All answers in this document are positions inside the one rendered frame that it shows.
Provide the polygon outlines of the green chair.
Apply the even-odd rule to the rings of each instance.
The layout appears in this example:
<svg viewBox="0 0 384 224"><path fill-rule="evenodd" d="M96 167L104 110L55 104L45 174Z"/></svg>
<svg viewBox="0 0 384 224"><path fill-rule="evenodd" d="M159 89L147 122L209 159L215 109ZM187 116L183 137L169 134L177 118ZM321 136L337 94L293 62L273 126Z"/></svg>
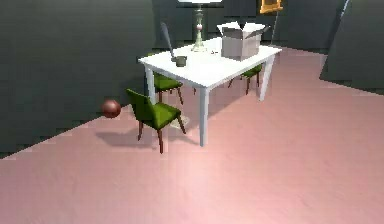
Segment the green chair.
<svg viewBox="0 0 384 224"><path fill-rule="evenodd" d="M255 66L254 68L242 73L240 75L240 78L245 78L247 80L247 87L246 92L249 92L250 89L250 82L252 77L256 77L257 80L257 86L260 86L260 72L262 70L263 65L259 64Z"/></svg>
<svg viewBox="0 0 384 224"><path fill-rule="evenodd" d="M183 86L183 84L181 82L161 75L159 73L154 73L154 86L155 92L159 96L159 101L162 101L162 94L164 92L172 92L173 90L176 90L179 96L180 103L183 104L183 98L181 94L181 87Z"/></svg>
<svg viewBox="0 0 384 224"><path fill-rule="evenodd" d="M137 139L140 140L143 127L148 126L157 132L159 151L164 152L162 129L177 120L183 133L186 133L181 119L181 111L165 103L152 103L148 96L139 94L131 89L126 90L136 120L139 122Z"/></svg>

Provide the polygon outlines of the white table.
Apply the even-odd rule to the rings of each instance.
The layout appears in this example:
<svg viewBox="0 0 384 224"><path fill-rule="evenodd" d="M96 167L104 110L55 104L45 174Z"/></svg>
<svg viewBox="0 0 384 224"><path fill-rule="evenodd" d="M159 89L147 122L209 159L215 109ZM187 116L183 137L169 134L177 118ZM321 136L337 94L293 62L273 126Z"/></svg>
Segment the white table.
<svg viewBox="0 0 384 224"><path fill-rule="evenodd" d="M154 72L176 79L198 90L201 147L207 143L210 91L236 78L243 72L264 63L263 80L259 93L259 100L263 101L267 92L275 56L281 52L280 48L261 45L257 55L243 61L236 61L221 56L221 45L222 40L220 37L217 37L204 41L204 46L207 48L205 52L193 52L191 45L175 49L174 53L176 56L187 57L184 67L177 67L175 63L171 61L171 53L169 51L139 59L139 62L145 67L148 96L152 103L157 102L154 87Z"/></svg>

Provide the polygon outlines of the small grey cup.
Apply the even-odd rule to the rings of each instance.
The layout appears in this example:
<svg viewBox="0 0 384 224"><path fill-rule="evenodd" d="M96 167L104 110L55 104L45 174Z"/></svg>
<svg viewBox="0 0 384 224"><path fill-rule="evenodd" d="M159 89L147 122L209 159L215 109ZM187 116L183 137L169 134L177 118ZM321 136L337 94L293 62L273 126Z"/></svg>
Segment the small grey cup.
<svg viewBox="0 0 384 224"><path fill-rule="evenodd" d="M171 61L176 64L177 67L185 67L187 57L186 56L175 56L171 58Z"/></svg>

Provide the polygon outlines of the white table lamp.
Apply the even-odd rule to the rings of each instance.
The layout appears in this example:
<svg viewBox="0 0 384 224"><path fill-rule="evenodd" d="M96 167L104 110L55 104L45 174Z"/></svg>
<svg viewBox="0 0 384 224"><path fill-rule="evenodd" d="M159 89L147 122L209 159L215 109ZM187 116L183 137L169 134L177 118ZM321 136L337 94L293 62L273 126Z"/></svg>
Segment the white table lamp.
<svg viewBox="0 0 384 224"><path fill-rule="evenodd" d="M197 9L195 10L196 15L196 40L195 44L192 47L193 52L205 52L206 48L204 47L202 40L202 30L203 30L203 9L202 6L204 4L210 3L220 3L222 0L178 0L180 3L192 3L197 5Z"/></svg>

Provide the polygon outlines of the brown ball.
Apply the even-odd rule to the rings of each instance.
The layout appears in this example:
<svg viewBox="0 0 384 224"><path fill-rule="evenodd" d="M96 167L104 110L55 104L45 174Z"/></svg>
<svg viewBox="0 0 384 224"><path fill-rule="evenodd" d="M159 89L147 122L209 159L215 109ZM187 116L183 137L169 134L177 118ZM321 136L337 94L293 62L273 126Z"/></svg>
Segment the brown ball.
<svg viewBox="0 0 384 224"><path fill-rule="evenodd" d="M102 104L102 114L106 118L116 118L121 113L121 105L113 99L108 99Z"/></svg>

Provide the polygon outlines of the pale cardboard box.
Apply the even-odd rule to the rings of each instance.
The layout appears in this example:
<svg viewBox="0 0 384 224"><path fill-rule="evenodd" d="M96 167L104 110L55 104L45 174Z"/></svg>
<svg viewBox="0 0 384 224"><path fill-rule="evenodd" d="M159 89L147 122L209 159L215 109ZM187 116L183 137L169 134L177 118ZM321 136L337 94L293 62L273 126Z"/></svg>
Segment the pale cardboard box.
<svg viewBox="0 0 384 224"><path fill-rule="evenodd" d="M268 25L246 22L241 26L237 21L217 26L221 34L221 56L243 61L259 52L262 35Z"/></svg>

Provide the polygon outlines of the gold framed picture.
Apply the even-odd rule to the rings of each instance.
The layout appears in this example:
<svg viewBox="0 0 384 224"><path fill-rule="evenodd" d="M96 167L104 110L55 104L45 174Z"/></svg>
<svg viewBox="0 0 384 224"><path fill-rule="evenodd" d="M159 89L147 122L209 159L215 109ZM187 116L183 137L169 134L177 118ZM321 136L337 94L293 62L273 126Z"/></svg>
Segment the gold framed picture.
<svg viewBox="0 0 384 224"><path fill-rule="evenodd" d="M261 14L276 12L282 9L281 0L261 0Z"/></svg>

